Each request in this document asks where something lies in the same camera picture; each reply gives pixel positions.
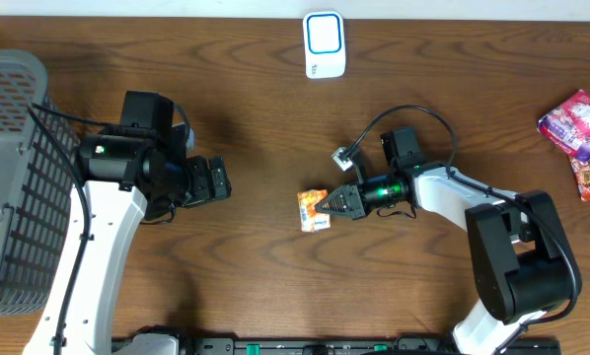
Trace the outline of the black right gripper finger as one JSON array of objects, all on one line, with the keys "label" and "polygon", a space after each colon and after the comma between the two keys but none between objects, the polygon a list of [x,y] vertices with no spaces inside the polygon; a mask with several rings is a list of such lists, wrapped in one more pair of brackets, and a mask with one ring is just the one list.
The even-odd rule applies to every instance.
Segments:
[{"label": "black right gripper finger", "polygon": [[357,200],[357,186],[344,184],[317,203],[317,208],[353,208]]},{"label": "black right gripper finger", "polygon": [[317,204],[315,210],[322,214],[352,219],[352,212],[346,205]]}]

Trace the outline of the small orange box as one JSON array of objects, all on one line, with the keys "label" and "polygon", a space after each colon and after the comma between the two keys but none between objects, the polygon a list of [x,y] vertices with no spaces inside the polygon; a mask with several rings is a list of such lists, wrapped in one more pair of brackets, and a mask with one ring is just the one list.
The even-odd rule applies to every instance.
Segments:
[{"label": "small orange box", "polygon": [[328,196],[325,189],[311,189],[297,193],[301,230],[316,233],[331,227],[331,216],[316,211],[316,205]]}]

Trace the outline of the red white snack bar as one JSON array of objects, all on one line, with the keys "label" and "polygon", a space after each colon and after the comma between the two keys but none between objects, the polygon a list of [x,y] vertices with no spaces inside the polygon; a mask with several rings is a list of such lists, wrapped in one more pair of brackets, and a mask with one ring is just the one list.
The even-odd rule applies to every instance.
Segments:
[{"label": "red white snack bar", "polygon": [[580,199],[584,202],[590,202],[590,165],[572,157],[569,157],[568,161],[575,175]]}]

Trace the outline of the purple snack bag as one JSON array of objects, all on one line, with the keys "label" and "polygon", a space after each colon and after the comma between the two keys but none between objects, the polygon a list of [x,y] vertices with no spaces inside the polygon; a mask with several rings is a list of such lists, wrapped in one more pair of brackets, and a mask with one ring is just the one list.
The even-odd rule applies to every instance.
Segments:
[{"label": "purple snack bag", "polygon": [[590,94],[577,91],[545,114],[537,130],[570,158],[590,161]]}]

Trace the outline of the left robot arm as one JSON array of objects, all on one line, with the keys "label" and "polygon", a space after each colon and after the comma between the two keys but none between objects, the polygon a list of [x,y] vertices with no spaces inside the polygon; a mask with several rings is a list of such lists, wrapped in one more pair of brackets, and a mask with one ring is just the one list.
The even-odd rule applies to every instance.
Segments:
[{"label": "left robot arm", "polygon": [[129,91],[120,122],[105,123],[71,152],[69,226],[51,291],[27,354],[110,354],[128,251],[140,225],[172,222],[180,209],[230,197],[224,160],[190,157],[183,109],[153,92]]}]

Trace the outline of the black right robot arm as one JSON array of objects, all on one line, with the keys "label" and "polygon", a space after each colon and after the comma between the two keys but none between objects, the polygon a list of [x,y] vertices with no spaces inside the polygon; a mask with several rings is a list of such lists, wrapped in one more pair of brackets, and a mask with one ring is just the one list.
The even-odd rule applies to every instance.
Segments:
[{"label": "black right robot arm", "polygon": [[384,133],[381,140],[389,174],[367,178],[357,157],[339,160],[356,168],[358,180],[338,187],[315,208],[357,220],[406,202],[467,232],[479,299],[440,351],[502,354],[529,325],[575,302],[581,276],[546,192],[493,189],[428,162],[410,127]]}]

